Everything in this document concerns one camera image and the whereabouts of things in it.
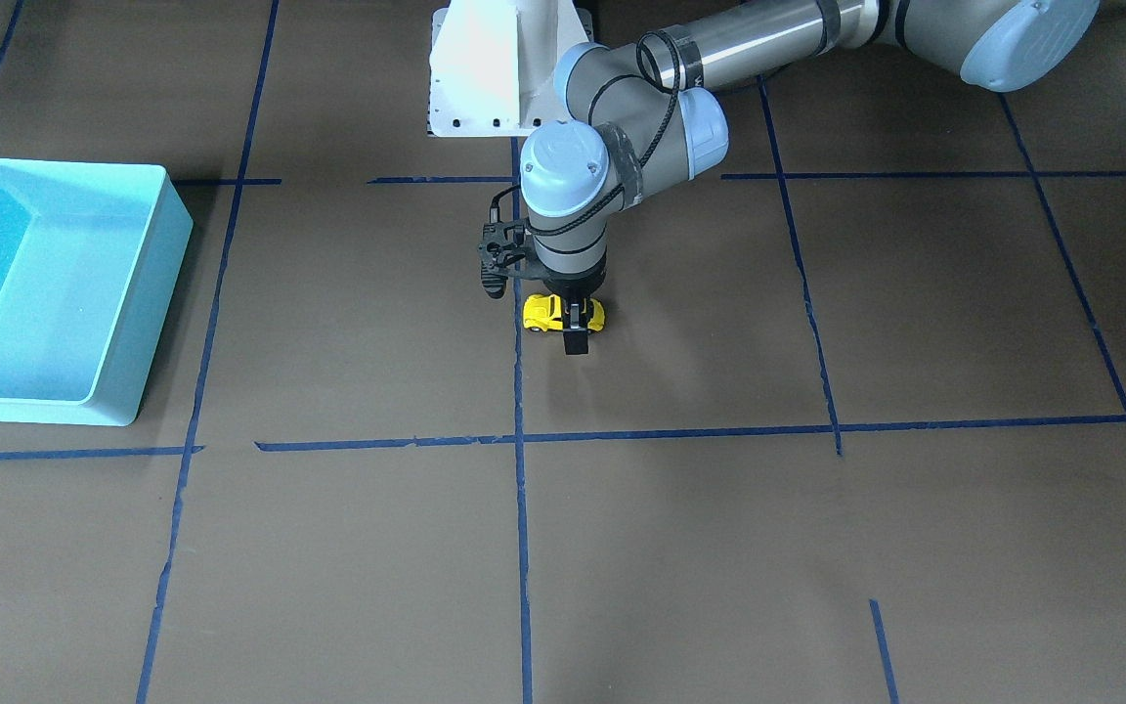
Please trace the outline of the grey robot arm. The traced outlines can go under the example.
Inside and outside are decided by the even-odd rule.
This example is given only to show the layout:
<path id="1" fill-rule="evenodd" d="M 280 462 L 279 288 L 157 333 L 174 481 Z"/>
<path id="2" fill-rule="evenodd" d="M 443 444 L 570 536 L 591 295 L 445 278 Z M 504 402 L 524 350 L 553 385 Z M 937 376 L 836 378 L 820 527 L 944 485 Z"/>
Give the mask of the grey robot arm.
<path id="1" fill-rule="evenodd" d="M 1058 66 L 1098 14 L 1096 1 L 747 1 L 645 32 L 622 48 L 581 43 L 554 69 L 566 112 L 524 143 L 526 217 L 486 243 L 482 276 L 540 280 L 558 311 L 568 355 L 597 330 L 614 214 L 688 182 L 729 152 L 715 97 L 831 50 L 875 43 L 906 50 L 966 84 L 1009 93 Z"/>

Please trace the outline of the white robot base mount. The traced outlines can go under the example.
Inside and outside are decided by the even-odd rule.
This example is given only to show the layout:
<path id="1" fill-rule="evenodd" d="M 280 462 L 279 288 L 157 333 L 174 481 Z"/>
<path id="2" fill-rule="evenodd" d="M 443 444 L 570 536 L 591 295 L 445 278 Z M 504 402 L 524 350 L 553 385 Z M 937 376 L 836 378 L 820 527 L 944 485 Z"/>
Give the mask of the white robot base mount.
<path id="1" fill-rule="evenodd" d="M 595 12 L 583 1 L 452 1 L 435 10 L 429 133 L 513 137 L 568 121 L 554 69 L 590 41 Z"/>

